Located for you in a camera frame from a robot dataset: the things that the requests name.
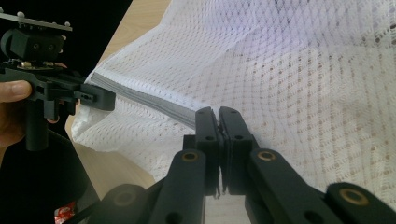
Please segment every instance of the dark background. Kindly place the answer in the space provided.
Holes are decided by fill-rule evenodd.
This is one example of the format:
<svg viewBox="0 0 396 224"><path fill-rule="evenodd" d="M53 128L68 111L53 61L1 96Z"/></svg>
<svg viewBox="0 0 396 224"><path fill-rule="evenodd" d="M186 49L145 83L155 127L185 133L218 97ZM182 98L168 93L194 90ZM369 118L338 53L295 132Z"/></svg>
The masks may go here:
<svg viewBox="0 0 396 224"><path fill-rule="evenodd" d="M0 0L7 14L22 11L26 18L69 21L73 32L67 36L59 63L86 77L96 66L132 0ZM0 20L0 35L17 23ZM7 58L0 53L0 62ZM50 125L64 137L67 115ZM29 152L20 142L7 149L0 168L0 223L53 223L53 211L84 193L89 184L70 142L51 133L49 148Z"/></svg>

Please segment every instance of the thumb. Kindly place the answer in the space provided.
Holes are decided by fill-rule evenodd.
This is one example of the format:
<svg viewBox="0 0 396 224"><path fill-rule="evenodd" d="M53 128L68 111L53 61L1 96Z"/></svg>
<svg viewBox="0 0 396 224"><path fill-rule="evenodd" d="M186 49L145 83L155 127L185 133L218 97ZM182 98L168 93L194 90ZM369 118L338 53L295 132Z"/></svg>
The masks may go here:
<svg viewBox="0 0 396 224"><path fill-rule="evenodd" d="M28 97L32 86L27 81L11 81L0 83L0 102L15 102Z"/></svg>

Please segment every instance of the mesh bag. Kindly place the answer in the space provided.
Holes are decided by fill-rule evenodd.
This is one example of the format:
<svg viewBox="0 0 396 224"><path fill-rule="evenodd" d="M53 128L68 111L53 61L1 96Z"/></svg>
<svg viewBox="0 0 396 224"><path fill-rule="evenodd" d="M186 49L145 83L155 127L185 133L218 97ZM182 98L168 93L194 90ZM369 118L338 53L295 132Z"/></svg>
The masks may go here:
<svg viewBox="0 0 396 224"><path fill-rule="evenodd" d="M73 138L166 175L194 111L241 112L261 147L311 186L361 185L396 208L396 18L392 1L174 0L162 22L87 79L118 94L81 107ZM239 198L208 223L245 223Z"/></svg>

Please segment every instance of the table surface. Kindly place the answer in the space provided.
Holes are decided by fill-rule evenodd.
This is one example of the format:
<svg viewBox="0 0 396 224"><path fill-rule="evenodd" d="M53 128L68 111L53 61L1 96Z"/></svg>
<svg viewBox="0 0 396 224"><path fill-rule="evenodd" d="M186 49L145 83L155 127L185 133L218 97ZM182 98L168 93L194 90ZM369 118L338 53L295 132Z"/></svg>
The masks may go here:
<svg viewBox="0 0 396 224"><path fill-rule="evenodd" d="M101 61L158 25L169 2L170 0L134 0ZM69 117L65 126L69 136L73 119L74 117ZM154 183L150 174L117 152L97 152L80 144L73 144L100 199L120 184L129 183L148 188Z"/></svg>

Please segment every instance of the human hand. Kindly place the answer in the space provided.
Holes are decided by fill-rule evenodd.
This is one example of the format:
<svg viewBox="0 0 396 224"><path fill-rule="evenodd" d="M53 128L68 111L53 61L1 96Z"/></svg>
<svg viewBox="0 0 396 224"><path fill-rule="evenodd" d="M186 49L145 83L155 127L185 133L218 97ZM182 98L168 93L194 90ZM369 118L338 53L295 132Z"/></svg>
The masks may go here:
<svg viewBox="0 0 396 224"><path fill-rule="evenodd" d="M24 137L23 99L32 93L27 81L0 83L0 147L8 147Z"/></svg>

